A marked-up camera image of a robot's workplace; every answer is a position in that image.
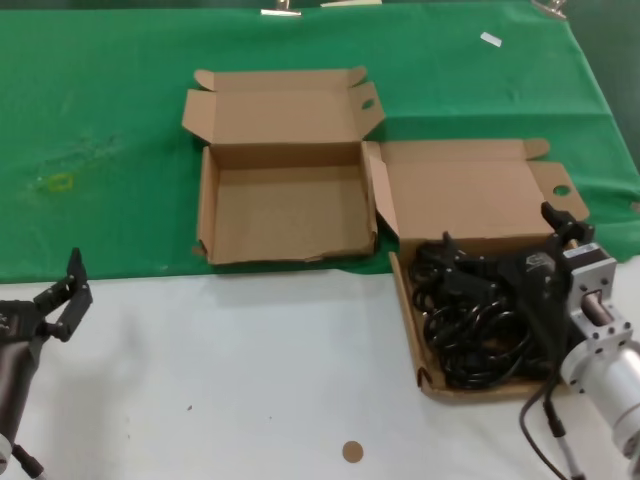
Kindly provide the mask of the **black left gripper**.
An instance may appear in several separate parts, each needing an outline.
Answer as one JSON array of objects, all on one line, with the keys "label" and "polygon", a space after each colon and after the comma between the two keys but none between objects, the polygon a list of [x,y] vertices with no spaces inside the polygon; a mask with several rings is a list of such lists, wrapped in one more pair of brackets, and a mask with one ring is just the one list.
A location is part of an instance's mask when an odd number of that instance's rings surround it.
[{"label": "black left gripper", "polygon": [[[1,358],[39,361],[45,342],[54,337],[68,342],[93,303],[88,275],[79,248],[73,248],[66,276],[33,301],[1,302]],[[46,317],[64,306],[54,323]]]}]

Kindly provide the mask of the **right gripper with motor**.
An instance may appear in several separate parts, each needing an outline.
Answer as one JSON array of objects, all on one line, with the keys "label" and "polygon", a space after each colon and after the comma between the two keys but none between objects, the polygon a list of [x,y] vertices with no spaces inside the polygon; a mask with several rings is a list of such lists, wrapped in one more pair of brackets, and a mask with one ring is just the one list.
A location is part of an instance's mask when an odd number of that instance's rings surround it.
[{"label": "right gripper with motor", "polygon": [[590,353],[631,345],[632,325],[612,302],[617,261],[592,242],[595,228],[547,201],[541,214],[553,229],[545,247],[505,254],[499,261],[465,253],[444,232],[446,290],[474,301],[497,301],[500,275],[515,296],[517,312],[546,353],[569,353],[581,343]]}]

